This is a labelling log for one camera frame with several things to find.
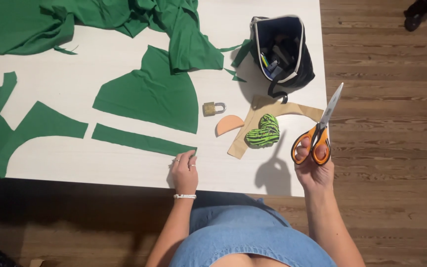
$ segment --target brass padlock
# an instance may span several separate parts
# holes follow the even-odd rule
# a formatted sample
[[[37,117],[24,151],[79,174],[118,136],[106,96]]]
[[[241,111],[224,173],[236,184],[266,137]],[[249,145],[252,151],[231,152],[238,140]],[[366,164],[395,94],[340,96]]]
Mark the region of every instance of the brass padlock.
[[[217,111],[215,109],[216,106],[222,106],[223,109]],[[225,112],[225,110],[227,110],[227,105],[225,105],[225,103],[214,103],[214,102],[209,102],[209,103],[204,103],[204,105],[202,106],[203,110],[204,110],[204,117],[206,116],[213,116],[215,114],[220,114]]]

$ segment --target hand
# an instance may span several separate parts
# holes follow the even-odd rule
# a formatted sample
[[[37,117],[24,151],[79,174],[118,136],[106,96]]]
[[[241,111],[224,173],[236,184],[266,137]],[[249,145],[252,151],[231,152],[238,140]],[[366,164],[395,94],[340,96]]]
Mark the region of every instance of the hand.
[[[326,164],[318,166],[309,155],[309,150],[306,149],[311,145],[311,140],[305,138],[301,141],[301,145],[296,149],[298,160],[306,158],[300,165],[294,164],[296,175],[306,193],[324,193],[332,191],[332,183],[334,181],[334,163],[329,160]],[[319,145],[316,150],[318,159],[323,159],[327,151],[325,144]]]
[[[196,156],[191,156],[195,150],[181,153],[175,157],[177,161],[172,164],[171,173],[174,180],[174,187],[177,194],[195,195],[199,178],[195,167]]]

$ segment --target orange foam piece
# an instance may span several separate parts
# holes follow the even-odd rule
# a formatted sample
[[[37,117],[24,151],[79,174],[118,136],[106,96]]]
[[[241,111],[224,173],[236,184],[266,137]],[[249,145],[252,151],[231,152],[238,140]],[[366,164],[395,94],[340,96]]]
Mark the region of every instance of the orange foam piece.
[[[225,116],[217,124],[217,136],[221,136],[226,132],[243,127],[244,125],[245,122],[238,116]]]

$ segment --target black bag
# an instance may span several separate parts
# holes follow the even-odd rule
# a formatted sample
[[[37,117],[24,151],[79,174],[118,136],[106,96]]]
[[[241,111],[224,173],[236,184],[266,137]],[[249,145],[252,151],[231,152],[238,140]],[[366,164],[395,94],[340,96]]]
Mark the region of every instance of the black bag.
[[[315,77],[311,55],[305,45],[304,24],[294,15],[253,17],[250,30],[250,52],[264,76],[271,81],[268,95],[273,98],[282,96],[282,103],[285,104],[288,102],[288,94],[283,91],[273,93],[276,84],[287,88],[301,88]],[[268,68],[274,67],[275,61],[276,67],[270,72],[265,65],[269,63]]]

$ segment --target bracelet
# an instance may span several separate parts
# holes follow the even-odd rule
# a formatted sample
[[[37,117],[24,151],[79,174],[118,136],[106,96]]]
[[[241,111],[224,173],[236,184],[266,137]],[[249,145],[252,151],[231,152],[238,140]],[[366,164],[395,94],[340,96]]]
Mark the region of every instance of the bracelet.
[[[196,199],[197,198],[197,196],[196,195],[178,195],[178,194],[175,194],[174,195],[174,199]]]

